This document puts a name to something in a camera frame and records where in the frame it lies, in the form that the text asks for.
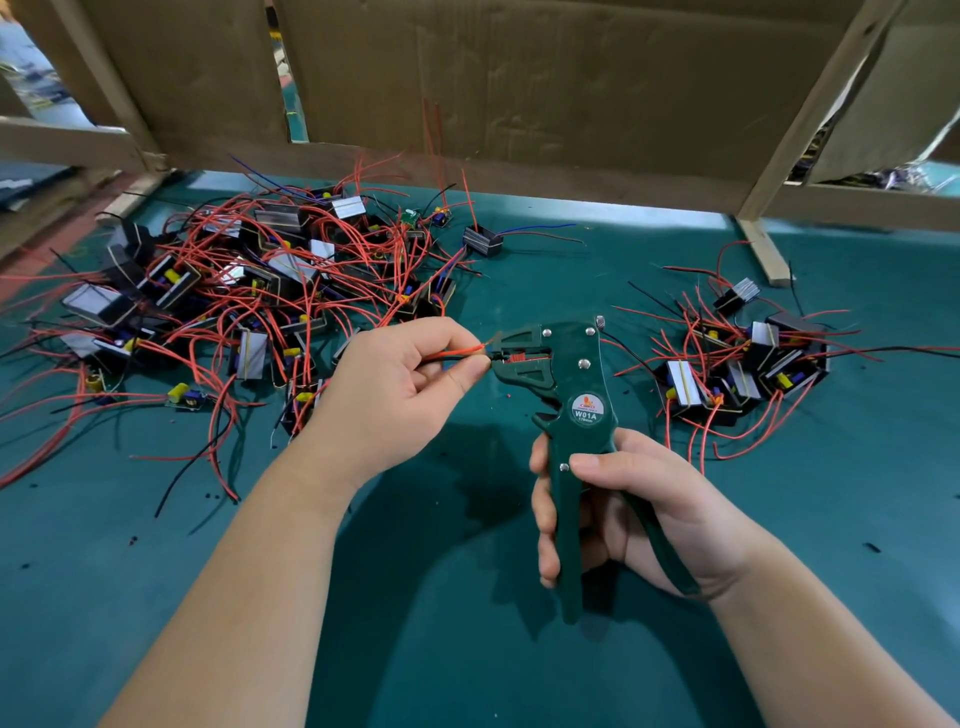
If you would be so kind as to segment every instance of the green workbench surface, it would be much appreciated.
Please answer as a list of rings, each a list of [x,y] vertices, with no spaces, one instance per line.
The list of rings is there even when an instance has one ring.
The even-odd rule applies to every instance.
[[[243,178],[203,175],[159,196],[196,204],[240,188],[250,188]],[[415,204],[432,194],[409,191]],[[139,218],[156,231],[175,209],[154,202]],[[441,238],[448,249],[467,215],[458,210],[458,224]],[[461,276],[451,312],[481,339],[602,313],[611,331],[649,351],[646,322],[612,308],[650,310],[626,280],[654,295],[690,290],[695,277],[657,266],[712,267],[720,246],[737,237],[712,214],[492,195],[476,195],[476,210],[494,230],[577,222],[559,232],[586,241],[510,236],[503,255],[479,264],[483,278]],[[769,228],[792,260],[805,310],[852,309],[829,320],[863,329],[859,346],[960,344],[957,235]],[[71,257],[93,265],[99,245],[88,241]],[[724,270],[733,280],[763,280],[746,247],[728,251]],[[792,306],[788,291],[766,295]],[[17,318],[7,314],[0,346],[22,336]],[[608,369],[631,363],[614,348],[605,356]],[[960,361],[886,358],[834,360],[831,376],[769,442],[708,462],[708,476],[960,716]],[[0,382],[8,388],[42,366],[37,357],[9,357]],[[72,385],[69,376],[50,379],[4,411]],[[167,388],[144,376],[130,382],[130,391]],[[649,431],[649,390],[643,373],[611,381],[622,424]],[[251,413],[226,458],[241,495],[279,452],[268,443],[279,401],[253,396],[271,404]],[[360,492],[337,545],[309,725],[760,724],[701,606],[607,566],[587,578],[583,620],[561,622],[538,580],[529,511],[526,463],[538,434],[529,416],[538,407],[488,376],[422,455]],[[65,417],[49,415],[52,408],[0,423],[4,471]],[[180,464],[129,457],[192,454],[206,441],[206,415],[143,408],[90,420],[55,458],[0,492],[5,726],[94,725],[236,513],[202,461],[155,520]]]

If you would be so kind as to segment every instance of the forearm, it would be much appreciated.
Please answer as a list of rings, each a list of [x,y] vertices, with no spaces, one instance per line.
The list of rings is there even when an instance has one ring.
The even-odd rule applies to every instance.
[[[771,728],[956,723],[779,541],[712,603]]]
[[[322,472],[291,448],[264,473],[103,728],[303,725],[347,506]]]

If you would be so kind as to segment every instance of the right hand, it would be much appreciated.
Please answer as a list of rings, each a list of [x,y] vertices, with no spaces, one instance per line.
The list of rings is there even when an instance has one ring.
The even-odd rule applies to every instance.
[[[724,594],[775,541],[727,500],[680,455],[639,432],[618,428],[618,452],[575,454],[570,469],[589,487],[580,504],[582,569],[620,561],[654,586],[679,595],[670,583],[639,519],[617,491],[653,503],[667,539],[700,584],[703,598]],[[540,581],[556,586],[560,558],[554,536],[557,508],[550,496],[546,435],[534,443],[530,470],[539,477],[531,498],[540,529]]]

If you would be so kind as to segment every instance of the round sticker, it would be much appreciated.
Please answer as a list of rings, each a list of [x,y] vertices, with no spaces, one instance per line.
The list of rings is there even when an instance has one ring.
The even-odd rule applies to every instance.
[[[580,395],[570,405],[570,413],[581,425],[596,425],[603,419],[603,402],[594,395]]]

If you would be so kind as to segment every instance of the wire stripper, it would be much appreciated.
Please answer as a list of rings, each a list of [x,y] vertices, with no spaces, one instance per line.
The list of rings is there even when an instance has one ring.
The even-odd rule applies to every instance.
[[[518,329],[497,336],[488,346],[493,373],[505,384],[529,389],[551,408],[533,422],[549,438],[550,483],[557,505],[557,595],[564,622],[583,614],[580,574],[580,495],[584,484],[570,470],[574,452],[603,454],[616,450],[613,413],[600,357],[603,316],[586,323],[565,321]],[[646,529],[667,577],[683,595],[700,586],[667,541],[649,501],[630,493],[624,498]]]

